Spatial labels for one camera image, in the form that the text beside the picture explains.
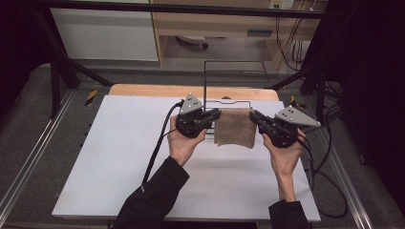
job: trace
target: white table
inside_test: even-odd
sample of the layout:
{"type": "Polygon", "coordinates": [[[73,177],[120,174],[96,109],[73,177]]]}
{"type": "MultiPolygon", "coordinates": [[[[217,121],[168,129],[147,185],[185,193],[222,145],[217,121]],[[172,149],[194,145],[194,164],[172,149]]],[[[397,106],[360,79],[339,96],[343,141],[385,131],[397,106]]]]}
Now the white table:
{"type": "MultiPolygon", "coordinates": [[[[105,96],[53,215],[65,219],[114,219],[125,199],[140,186],[163,120],[180,100],[105,96]]],[[[252,100],[251,106],[270,116],[284,108],[278,101],[252,100]]],[[[164,140],[151,175],[168,155],[164,140]]],[[[191,178],[167,219],[269,220],[267,207],[278,201],[270,156],[259,134],[251,150],[237,145],[218,147],[208,136],[184,169],[191,178]]],[[[308,220],[319,221],[301,161],[294,173],[294,185],[308,220]]]]}

